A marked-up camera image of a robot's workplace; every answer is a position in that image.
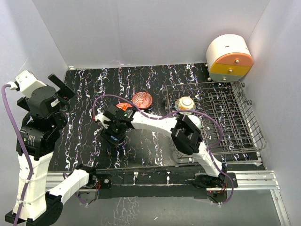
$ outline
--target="red plate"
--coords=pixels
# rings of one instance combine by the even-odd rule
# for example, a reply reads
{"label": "red plate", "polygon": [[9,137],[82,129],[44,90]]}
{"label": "red plate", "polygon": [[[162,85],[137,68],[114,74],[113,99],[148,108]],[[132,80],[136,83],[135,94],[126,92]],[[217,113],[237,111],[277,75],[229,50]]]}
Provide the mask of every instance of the red plate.
{"label": "red plate", "polygon": [[140,109],[146,109],[152,104],[152,96],[148,92],[139,92],[133,96],[132,102]]}
{"label": "red plate", "polygon": [[120,109],[126,111],[126,109],[127,109],[128,107],[132,107],[132,106],[131,106],[130,104],[128,104],[128,103],[120,103],[120,104],[117,104],[116,107],[118,107],[118,108],[120,108]]}

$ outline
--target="black marbled surface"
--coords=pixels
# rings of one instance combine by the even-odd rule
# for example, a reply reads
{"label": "black marbled surface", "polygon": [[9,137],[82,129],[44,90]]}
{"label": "black marbled surface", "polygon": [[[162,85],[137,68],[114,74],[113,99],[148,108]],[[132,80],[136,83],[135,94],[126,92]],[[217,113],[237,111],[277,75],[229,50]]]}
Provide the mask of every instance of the black marbled surface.
{"label": "black marbled surface", "polygon": [[[131,100],[140,91],[153,96],[149,113],[166,115],[162,98],[165,85],[205,82],[204,64],[160,65],[144,67],[104,68],[68,71],[65,83],[75,91],[71,110],[66,114],[67,126],[55,146],[49,171],[74,170],[84,163],[97,169],[175,165],[170,138],[147,130],[130,130],[119,147],[112,147],[100,137],[101,127],[92,120],[92,104],[96,97],[114,94]],[[102,112],[114,98],[105,98],[97,105]],[[216,155],[220,161],[257,160],[255,153]]]}

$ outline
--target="metal frame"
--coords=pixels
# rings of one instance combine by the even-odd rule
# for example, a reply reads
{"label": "metal frame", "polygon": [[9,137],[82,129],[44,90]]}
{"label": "metal frame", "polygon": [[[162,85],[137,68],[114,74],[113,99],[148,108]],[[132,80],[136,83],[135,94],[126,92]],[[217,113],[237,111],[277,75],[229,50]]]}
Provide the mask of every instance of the metal frame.
{"label": "metal frame", "polygon": [[[276,180],[274,171],[252,170],[252,171],[228,171],[235,173],[238,187],[235,190],[278,190],[279,185]],[[46,189],[57,186],[64,180],[63,172],[48,172]],[[208,191],[220,190],[220,188],[210,188]],[[96,192],[95,189],[81,188],[80,192]]]}
{"label": "metal frame", "polygon": [[[290,226],[290,222],[280,195],[280,188],[274,174],[274,171],[270,170],[252,170],[252,171],[229,171],[236,174],[238,187],[234,190],[270,190],[277,214],[282,226]],[[63,172],[48,172],[46,189],[57,186],[64,180]],[[220,188],[210,188],[208,191],[220,190]],[[91,196],[90,199],[95,199],[96,190],[89,188],[81,188],[79,193]]]}
{"label": "metal frame", "polygon": [[[190,96],[196,110],[203,111],[218,121],[224,132],[219,147],[213,148],[213,154],[235,154],[258,152],[266,145],[259,124],[250,107],[243,85],[235,82],[203,82],[166,86],[166,104],[169,112],[175,111],[175,101]],[[202,136],[206,144],[215,143],[220,134],[209,120],[200,117]]]}

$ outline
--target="yellow base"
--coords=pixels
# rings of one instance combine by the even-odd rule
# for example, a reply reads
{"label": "yellow base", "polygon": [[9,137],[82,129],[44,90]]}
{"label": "yellow base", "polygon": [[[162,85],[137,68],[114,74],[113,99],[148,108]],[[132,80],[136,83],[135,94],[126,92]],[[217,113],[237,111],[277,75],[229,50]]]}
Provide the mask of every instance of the yellow base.
{"label": "yellow base", "polygon": [[223,65],[223,64],[213,63],[213,65],[210,68],[210,72],[244,76],[245,74],[247,74],[250,68],[251,67],[248,66]]}

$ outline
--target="wire dish rack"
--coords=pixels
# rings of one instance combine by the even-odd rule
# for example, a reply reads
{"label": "wire dish rack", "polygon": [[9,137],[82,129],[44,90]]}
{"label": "wire dish rack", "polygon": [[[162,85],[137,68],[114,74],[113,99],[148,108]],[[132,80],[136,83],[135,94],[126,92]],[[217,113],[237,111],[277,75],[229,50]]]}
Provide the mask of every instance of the wire dish rack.
{"label": "wire dish rack", "polygon": [[[235,82],[204,82],[166,86],[166,108],[175,111],[175,102],[181,97],[194,100],[196,110],[208,114],[221,126],[224,139],[212,148],[214,154],[257,152],[266,141],[246,98],[244,84]],[[220,133],[207,118],[200,116],[202,137],[206,145],[218,141]]]}

